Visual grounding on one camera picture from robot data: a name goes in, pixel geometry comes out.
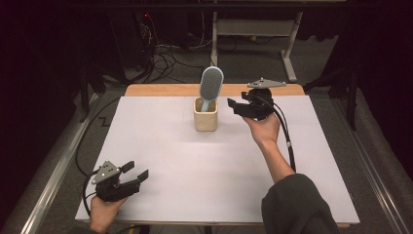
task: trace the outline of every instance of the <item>wooden table edge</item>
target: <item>wooden table edge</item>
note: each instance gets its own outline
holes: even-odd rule
[[[248,91],[246,84],[223,84],[220,95],[224,97],[240,96],[242,91]],[[274,96],[304,96],[303,87],[288,84],[270,89]],[[198,97],[200,84],[134,84],[129,85],[126,97]]]

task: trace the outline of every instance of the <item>metal rail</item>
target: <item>metal rail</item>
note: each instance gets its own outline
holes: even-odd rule
[[[351,127],[349,126],[347,119],[346,119],[346,111],[344,109],[344,106],[338,99],[334,99],[332,103],[335,109],[337,110],[337,112],[339,113],[341,120],[343,121],[343,124],[346,126],[346,129],[349,132],[353,143],[355,144],[355,147],[358,152],[357,156],[358,156],[360,165],[367,179],[369,180],[371,187],[373,188],[373,191],[376,194],[377,200],[382,206],[382,209],[386,217],[388,218],[389,223],[394,233],[395,234],[409,234],[410,231],[408,230],[403,218],[398,212],[398,209],[395,206],[392,195],[390,194],[383,180],[381,180],[379,174],[377,173],[377,170],[374,167],[373,162],[371,161],[367,151],[362,145],[357,132],[353,131]]]
[[[85,121],[79,125],[75,137],[71,143],[67,146],[64,154],[61,155],[55,170],[53,171],[48,183],[46,184],[45,189],[40,195],[39,200],[36,203],[33,211],[31,212],[30,217],[28,218],[26,224],[21,230],[21,234],[34,234],[40,228],[49,208],[52,205],[55,196],[57,195],[58,189],[60,188],[61,183],[63,182],[64,176],[67,173],[72,158],[76,153],[76,148],[82,138],[82,135],[85,132],[85,129],[91,122],[91,117],[96,113],[96,107],[100,102],[100,97],[96,94],[92,96],[90,101],[91,112],[90,115],[85,119]]]

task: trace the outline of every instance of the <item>dark sleeve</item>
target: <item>dark sleeve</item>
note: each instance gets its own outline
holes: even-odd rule
[[[94,232],[86,228],[74,226],[72,227],[72,229],[70,229],[70,231],[67,234],[97,234],[97,232]]]
[[[261,211],[267,234],[340,233],[327,203],[305,175],[289,175],[274,184]]]

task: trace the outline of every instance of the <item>human hand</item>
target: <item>human hand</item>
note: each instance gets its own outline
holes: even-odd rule
[[[90,229],[99,234],[105,234],[110,224],[115,220],[116,214],[122,204],[124,204],[127,199],[128,198],[124,198],[117,202],[104,202],[97,196],[94,196],[91,201]]]
[[[252,138],[262,147],[265,143],[277,144],[280,131],[280,120],[275,114],[270,114],[266,119],[256,121],[251,118],[243,117],[251,130]]]

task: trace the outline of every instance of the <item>white paper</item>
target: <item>white paper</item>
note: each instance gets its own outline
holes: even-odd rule
[[[243,102],[240,97],[231,97]],[[218,128],[197,132],[195,97],[122,97],[95,168],[110,160],[135,168],[121,181],[149,170],[140,192],[117,219],[135,222],[260,223],[261,200],[273,185],[244,120],[218,98]],[[274,97],[285,115],[297,173],[308,176],[336,222],[358,223],[357,213],[306,96]],[[279,145],[289,162],[285,137]],[[90,185],[87,194],[94,192]],[[76,219],[88,219],[83,204]]]

